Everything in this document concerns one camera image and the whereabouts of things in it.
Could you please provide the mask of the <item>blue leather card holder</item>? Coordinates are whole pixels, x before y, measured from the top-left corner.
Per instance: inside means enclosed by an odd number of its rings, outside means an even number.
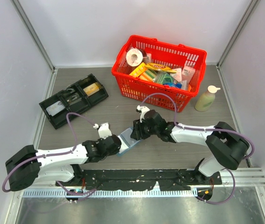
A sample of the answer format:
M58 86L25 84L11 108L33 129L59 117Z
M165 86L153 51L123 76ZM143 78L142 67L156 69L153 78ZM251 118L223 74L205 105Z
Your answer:
M126 152L128 152L130 149L132 149L136 144L140 142L140 140L135 140L130 137L132 132L133 128L129 127L118 135L118 138L121 140L122 143L121 148L117 153L118 156L124 155Z

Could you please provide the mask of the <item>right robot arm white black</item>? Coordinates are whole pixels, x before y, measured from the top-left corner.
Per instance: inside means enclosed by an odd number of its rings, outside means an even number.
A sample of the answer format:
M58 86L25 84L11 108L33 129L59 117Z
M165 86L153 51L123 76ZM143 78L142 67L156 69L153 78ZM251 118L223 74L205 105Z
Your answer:
M131 138L144 140L155 135L163 142L187 142L206 146L211 151L212 156L200 160L193 171L198 184L205 184L224 168L237 170L250 147L249 142L225 122L207 127L187 126L176 121L167 122L146 106L139 106L136 111L140 118L133 122Z

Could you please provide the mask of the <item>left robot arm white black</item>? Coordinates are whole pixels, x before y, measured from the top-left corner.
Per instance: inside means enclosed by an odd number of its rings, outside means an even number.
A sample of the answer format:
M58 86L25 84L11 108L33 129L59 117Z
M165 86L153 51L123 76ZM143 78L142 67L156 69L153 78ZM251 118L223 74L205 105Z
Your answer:
M5 192L19 191L34 183L48 181L77 186L83 178L78 165L99 162L126 149L128 145L116 135L54 150L36 150L33 145L27 145L6 161L7 178L2 189Z

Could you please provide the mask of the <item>dark brown credit card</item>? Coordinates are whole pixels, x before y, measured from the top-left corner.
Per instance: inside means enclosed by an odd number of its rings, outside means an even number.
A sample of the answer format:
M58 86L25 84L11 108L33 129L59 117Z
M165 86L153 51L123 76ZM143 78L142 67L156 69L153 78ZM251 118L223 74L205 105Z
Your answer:
M64 98L69 105L77 103L81 100L81 96L77 92L64 94Z

